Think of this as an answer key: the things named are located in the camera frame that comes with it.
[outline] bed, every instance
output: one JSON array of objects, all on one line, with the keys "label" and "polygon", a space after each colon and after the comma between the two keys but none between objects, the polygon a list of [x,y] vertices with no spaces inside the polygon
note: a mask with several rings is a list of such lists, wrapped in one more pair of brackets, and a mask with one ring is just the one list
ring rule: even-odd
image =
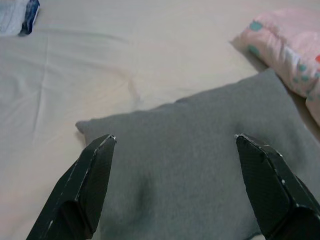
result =
[{"label": "bed", "polygon": [[[317,0],[42,0],[33,33],[0,39],[0,239],[25,239],[85,142],[78,120],[145,110],[266,68],[236,36]],[[320,139],[304,100],[292,95]]]}]

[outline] bed sheet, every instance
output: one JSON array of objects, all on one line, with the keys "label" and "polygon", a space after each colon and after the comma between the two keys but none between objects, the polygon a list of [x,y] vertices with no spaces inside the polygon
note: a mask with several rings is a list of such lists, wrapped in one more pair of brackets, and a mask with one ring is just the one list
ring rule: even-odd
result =
[{"label": "bed sheet", "polygon": [[40,4],[31,35],[0,39],[0,240],[27,237],[84,147],[78,120],[149,109],[256,74],[233,41],[253,17],[320,8],[318,0]]}]

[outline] gray pillow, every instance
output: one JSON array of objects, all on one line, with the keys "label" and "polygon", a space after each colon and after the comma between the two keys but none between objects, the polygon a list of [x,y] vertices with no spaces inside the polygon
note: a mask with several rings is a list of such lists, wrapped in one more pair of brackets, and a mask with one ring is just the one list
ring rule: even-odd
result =
[{"label": "gray pillow", "polygon": [[117,136],[102,239],[243,240],[259,232],[235,134],[280,151],[320,200],[320,147],[271,69],[149,111],[80,121]]}]

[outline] white cloth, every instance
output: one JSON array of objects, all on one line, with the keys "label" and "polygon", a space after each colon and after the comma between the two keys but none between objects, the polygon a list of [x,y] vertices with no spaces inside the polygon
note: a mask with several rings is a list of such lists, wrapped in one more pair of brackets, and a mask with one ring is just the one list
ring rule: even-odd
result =
[{"label": "white cloth", "polygon": [[27,3],[28,0],[0,0],[0,37],[20,33]]}]

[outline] pink pillow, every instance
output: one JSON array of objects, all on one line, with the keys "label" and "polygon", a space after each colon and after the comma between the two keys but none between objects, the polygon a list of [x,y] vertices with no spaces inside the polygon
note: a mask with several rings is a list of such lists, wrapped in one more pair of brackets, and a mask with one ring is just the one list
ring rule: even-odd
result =
[{"label": "pink pillow", "polygon": [[256,17],[242,32],[249,51],[306,98],[320,126],[320,12],[283,9]]}]

